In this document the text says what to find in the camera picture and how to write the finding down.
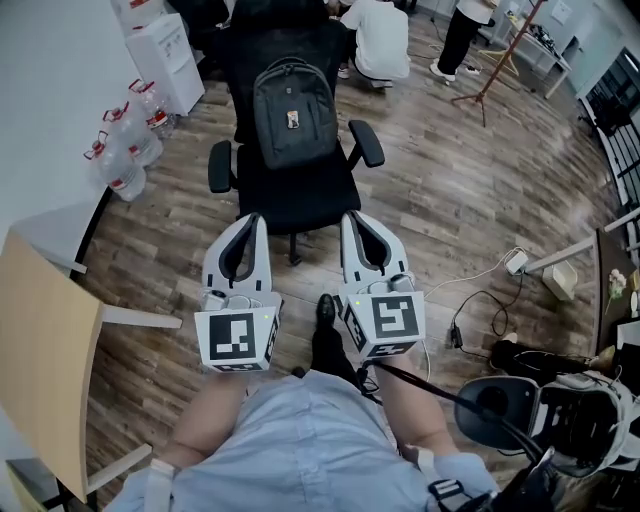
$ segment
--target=tripod stand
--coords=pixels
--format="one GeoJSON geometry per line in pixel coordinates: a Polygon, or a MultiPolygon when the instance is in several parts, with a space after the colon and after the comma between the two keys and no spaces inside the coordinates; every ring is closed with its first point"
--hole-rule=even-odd
{"type": "Polygon", "coordinates": [[[515,39],[511,43],[511,46],[509,46],[509,49],[502,56],[502,59],[500,59],[500,62],[496,66],[496,69],[493,70],[493,74],[491,75],[491,78],[489,78],[489,81],[482,88],[482,90],[480,92],[478,92],[477,94],[470,94],[468,96],[460,96],[459,98],[453,98],[451,100],[451,103],[455,103],[456,101],[462,101],[462,100],[475,100],[476,103],[480,103],[480,106],[482,107],[482,125],[485,128],[487,127],[487,118],[486,118],[486,115],[485,115],[485,112],[484,112],[484,97],[487,95],[487,91],[490,89],[490,87],[493,84],[493,82],[495,81],[495,79],[498,78],[498,75],[500,74],[500,71],[502,71],[502,68],[508,62],[510,62],[511,55],[515,51],[516,46],[518,46],[518,44],[520,43],[521,39],[527,33],[527,30],[529,29],[529,25],[531,25],[531,22],[533,21],[533,18],[535,17],[535,15],[540,10],[540,7],[542,6],[542,3],[546,2],[546,1],[547,0],[538,0],[536,2],[536,5],[533,8],[533,11],[531,11],[531,14],[525,20],[524,24],[522,25],[522,28],[520,29],[520,32],[518,32],[518,35],[515,37],[515,39]]]}

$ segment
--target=blue shirt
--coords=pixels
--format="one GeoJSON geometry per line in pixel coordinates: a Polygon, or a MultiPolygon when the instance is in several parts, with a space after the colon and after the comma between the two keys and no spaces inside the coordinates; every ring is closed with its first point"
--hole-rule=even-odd
{"type": "MultiPolygon", "coordinates": [[[[148,469],[129,476],[107,511],[143,510],[148,469]]],[[[474,454],[435,457],[425,475],[385,435],[377,406],[348,382],[315,371],[262,386],[233,435],[173,480],[172,511],[435,510],[427,491],[460,480],[475,497],[498,487],[474,454]]]]}

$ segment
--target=backpack strap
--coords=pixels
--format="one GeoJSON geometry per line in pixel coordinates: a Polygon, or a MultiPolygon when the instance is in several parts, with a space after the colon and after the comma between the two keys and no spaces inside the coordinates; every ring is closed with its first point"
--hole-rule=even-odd
{"type": "Polygon", "coordinates": [[[171,464],[159,459],[151,461],[144,493],[144,512],[169,512],[175,472],[171,464]]]}
{"type": "Polygon", "coordinates": [[[281,59],[269,64],[269,67],[265,69],[265,71],[269,71],[270,69],[281,66],[282,64],[304,64],[306,66],[307,61],[299,57],[282,57],[281,59]]]}

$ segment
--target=backpack tag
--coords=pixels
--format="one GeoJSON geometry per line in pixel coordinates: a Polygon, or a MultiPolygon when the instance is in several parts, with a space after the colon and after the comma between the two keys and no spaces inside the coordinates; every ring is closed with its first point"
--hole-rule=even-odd
{"type": "Polygon", "coordinates": [[[294,130],[300,127],[300,123],[298,122],[298,111],[290,110],[287,112],[287,127],[289,130],[294,130]]]}

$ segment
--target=laminate flooring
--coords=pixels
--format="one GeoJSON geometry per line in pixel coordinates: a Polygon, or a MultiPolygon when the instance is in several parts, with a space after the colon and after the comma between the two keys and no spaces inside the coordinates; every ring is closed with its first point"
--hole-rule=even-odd
{"type": "MultiPolygon", "coordinates": [[[[446,29],[440,29],[444,36],[446,29]]],[[[480,76],[461,70],[446,86],[430,74],[438,40],[426,15],[410,18],[411,75],[384,92],[352,76],[340,81],[336,105],[346,151],[353,146],[350,119],[366,120],[377,133],[386,163],[354,170],[362,211],[402,240],[418,289],[425,292],[456,277],[492,268],[511,248],[530,257],[562,249],[607,224],[618,207],[603,152],[577,121],[575,100],[561,108],[532,94],[514,78],[496,82],[486,99],[488,127],[473,102],[450,99],[480,89],[480,76]]],[[[476,56],[475,49],[470,55],[476,56]]],[[[198,391],[200,363],[193,313],[205,251],[238,213],[237,194],[213,195],[207,186],[211,146],[232,139],[235,114],[219,75],[205,82],[206,93],[165,142],[164,153],[148,169],[147,186],[136,201],[113,198],[84,260],[80,284],[109,304],[177,315],[180,330],[106,325],[98,341],[89,393],[87,456],[91,470],[103,467],[143,442],[162,448],[180,412],[198,391]]],[[[558,98],[571,98],[566,87],[558,98]]],[[[286,301],[271,369],[260,378],[308,367],[314,308],[324,292],[335,293],[342,276],[337,227],[299,237],[302,263],[287,262],[288,240],[270,237],[273,286],[286,301]]],[[[575,258],[581,282],[591,279],[591,255],[575,258]]],[[[519,279],[501,267],[489,275],[444,286],[426,305],[431,382],[448,390],[490,375],[486,360],[451,348],[448,328],[464,299],[488,290],[504,302],[517,294],[519,279]]],[[[589,293],[560,303],[540,275],[522,278],[522,291],[509,308],[507,331],[519,340],[556,353],[586,354],[592,336],[589,293]]],[[[464,347],[487,356],[496,340],[491,321],[496,306],[479,296],[458,317],[464,347]]],[[[497,329],[504,327],[499,317],[497,329]]],[[[346,335],[344,328],[339,329],[346,335]]],[[[356,361],[351,342],[345,346],[356,361]]],[[[418,344],[411,352],[423,372],[418,344]]],[[[462,449],[477,451],[500,483],[522,467],[521,457],[505,457],[474,446],[452,422],[462,449]]],[[[121,489],[123,479],[99,491],[101,504],[121,489]]]]}

